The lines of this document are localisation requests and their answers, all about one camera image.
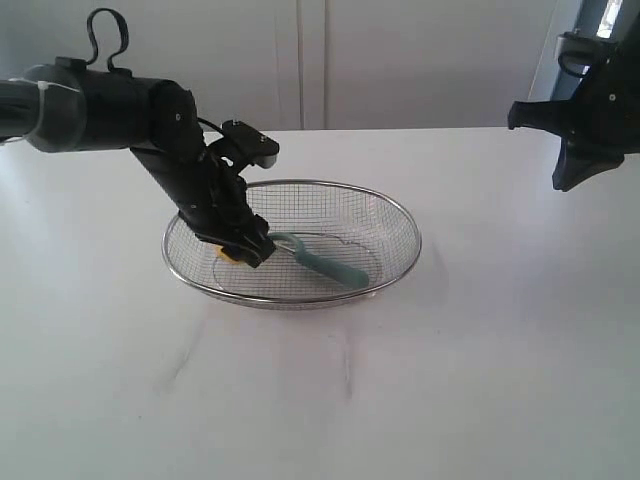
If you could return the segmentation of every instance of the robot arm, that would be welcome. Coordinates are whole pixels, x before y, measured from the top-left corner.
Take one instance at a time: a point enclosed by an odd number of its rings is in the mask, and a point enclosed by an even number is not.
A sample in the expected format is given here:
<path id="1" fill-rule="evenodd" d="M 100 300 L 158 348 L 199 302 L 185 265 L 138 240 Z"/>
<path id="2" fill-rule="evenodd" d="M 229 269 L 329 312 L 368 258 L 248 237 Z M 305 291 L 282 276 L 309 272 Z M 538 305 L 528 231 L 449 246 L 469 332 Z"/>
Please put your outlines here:
<path id="1" fill-rule="evenodd" d="M 107 61 L 108 72 L 87 68 L 98 56 L 92 22 L 101 11 L 114 16 L 122 40 Z M 223 246 L 234 260 L 260 265 L 275 246 L 268 223 L 247 204 L 240 173 L 248 165 L 272 166 L 278 144 L 241 122 L 217 128 L 199 119 L 191 92 L 171 80 L 135 78 L 114 67 L 113 58 L 128 46 L 118 12 L 93 11 L 87 28 L 91 60 L 58 57 L 54 65 L 0 82 L 0 141 L 24 137 L 44 152 L 129 148 L 200 240 Z M 207 146 L 200 122 L 223 137 Z"/>
<path id="2" fill-rule="evenodd" d="M 561 38 L 558 61 L 589 66 L 569 100 L 515 102 L 510 129 L 529 127 L 562 138 L 553 187 L 564 192 L 598 173 L 617 168 L 627 153 L 640 152 L 640 16 L 619 44 Z"/>

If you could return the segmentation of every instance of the wire mesh basket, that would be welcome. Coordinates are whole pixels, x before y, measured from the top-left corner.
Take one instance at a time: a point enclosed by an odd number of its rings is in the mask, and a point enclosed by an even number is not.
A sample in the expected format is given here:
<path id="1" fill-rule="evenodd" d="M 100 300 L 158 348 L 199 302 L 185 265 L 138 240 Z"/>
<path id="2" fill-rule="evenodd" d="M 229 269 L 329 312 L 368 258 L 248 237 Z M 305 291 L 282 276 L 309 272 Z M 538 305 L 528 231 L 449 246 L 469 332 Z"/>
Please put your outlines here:
<path id="1" fill-rule="evenodd" d="M 291 236 L 333 263 L 365 272 L 367 285 L 345 286 L 301 265 L 290 246 L 258 268 L 233 264 L 174 217 L 162 242 L 169 269 L 215 298 L 268 309 L 312 309 L 366 297 L 405 276 L 420 256 L 421 237 L 409 212 L 391 198 L 352 185 L 276 180 L 249 185 L 247 202 L 270 234 Z"/>

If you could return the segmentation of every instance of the table surface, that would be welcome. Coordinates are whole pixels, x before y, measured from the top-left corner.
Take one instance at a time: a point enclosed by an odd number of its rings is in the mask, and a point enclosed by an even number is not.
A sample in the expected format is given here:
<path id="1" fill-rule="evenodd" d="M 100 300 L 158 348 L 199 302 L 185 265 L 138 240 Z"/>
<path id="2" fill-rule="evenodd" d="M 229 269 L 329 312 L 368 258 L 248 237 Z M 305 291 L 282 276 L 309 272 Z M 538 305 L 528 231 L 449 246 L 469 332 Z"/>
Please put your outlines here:
<path id="1" fill-rule="evenodd" d="M 272 170 L 384 192 L 416 268 L 270 312 L 176 280 L 126 151 L 0 149 L 2 478 L 636 479 L 640 165 L 568 194 L 505 129 L 279 132 Z"/>

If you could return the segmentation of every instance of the wire mesh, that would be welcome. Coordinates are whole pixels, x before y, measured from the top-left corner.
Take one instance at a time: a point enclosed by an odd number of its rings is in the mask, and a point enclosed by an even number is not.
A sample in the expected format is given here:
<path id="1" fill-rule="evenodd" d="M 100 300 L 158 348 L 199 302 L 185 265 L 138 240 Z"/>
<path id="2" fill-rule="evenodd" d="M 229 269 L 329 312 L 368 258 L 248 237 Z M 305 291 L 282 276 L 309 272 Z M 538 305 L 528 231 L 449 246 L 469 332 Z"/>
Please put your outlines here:
<path id="1" fill-rule="evenodd" d="M 171 270 L 206 293 L 263 308 L 313 308 L 344 303 L 402 277 L 420 253 L 420 233 L 409 213 L 376 192 L 314 181 L 249 185 L 247 201 L 270 232 L 293 233 L 308 252 L 365 271 L 367 288 L 350 290 L 299 265 L 278 249 L 258 268 L 232 264 L 175 218 L 163 242 Z"/>

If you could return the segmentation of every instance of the basket rim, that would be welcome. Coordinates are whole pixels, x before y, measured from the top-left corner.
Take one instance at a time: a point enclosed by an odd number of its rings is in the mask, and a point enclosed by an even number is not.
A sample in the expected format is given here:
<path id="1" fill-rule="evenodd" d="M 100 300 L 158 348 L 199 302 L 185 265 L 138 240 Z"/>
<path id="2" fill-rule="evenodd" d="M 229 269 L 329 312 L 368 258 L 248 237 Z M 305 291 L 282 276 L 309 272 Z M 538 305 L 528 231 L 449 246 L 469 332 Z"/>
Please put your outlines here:
<path id="1" fill-rule="evenodd" d="M 310 298 L 296 298 L 296 299 L 274 299 L 270 297 L 261 297 L 257 295 L 244 295 L 240 293 L 227 292 L 224 290 L 212 288 L 206 285 L 202 285 L 201 283 L 195 282 L 187 277 L 185 277 L 182 273 L 180 273 L 177 267 L 171 262 L 169 258 L 169 237 L 171 236 L 171 232 L 173 231 L 176 223 L 180 220 L 178 215 L 174 215 L 174 217 L 169 222 L 167 229 L 162 235 L 162 259 L 164 260 L 167 268 L 171 271 L 171 273 L 178 278 L 183 283 L 189 285 L 190 287 L 195 288 L 196 290 L 200 290 L 208 295 L 219 298 L 220 300 L 232 301 L 238 304 L 245 304 L 247 306 L 259 306 L 259 305 L 281 305 L 281 306 L 295 306 L 295 305 L 319 305 L 322 303 L 333 304 L 335 302 L 347 302 L 349 300 L 355 300 L 358 297 L 363 297 L 365 295 L 370 295 L 372 293 L 378 292 L 383 288 L 387 288 L 399 280 L 403 279 L 418 263 L 418 259 L 420 258 L 420 254 L 422 253 L 422 234 L 418 225 L 416 224 L 415 219 L 404 206 L 398 203 L 393 198 L 385 195 L 384 193 L 377 192 L 375 190 L 371 190 L 369 188 L 359 187 L 357 185 L 351 185 L 348 183 L 339 183 L 327 180 L 314 180 L 314 179 L 277 179 L 277 180 L 264 180 L 260 182 L 251 182 L 247 185 L 247 188 L 257 188 L 257 187 L 265 187 L 270 185 L 322 185 L 325 187 L 334 187 L 334 188 L 342 188 L 346 190 L 352 190 L 362 193 L 367 193 L 369 195 L 376 196 L 381 198 L 382 200 L 390 203 L 394 207 L 396 207 L 409 221 L 411 225 L 411 229 L 413 230 L 413 234 L 416 237 L 416 241 L 418 247 L 416 248 L 416 253 L 409 264 L 409 266 L 395 278 L 391 280 L 381 283 L 379 285 L 374 285 L 372 287 L 363 288 L 360 290 L 354 290 L 347 293 L 342 293 L 338 295 L 331 295 L 327 297 L 310 297 Z"/>

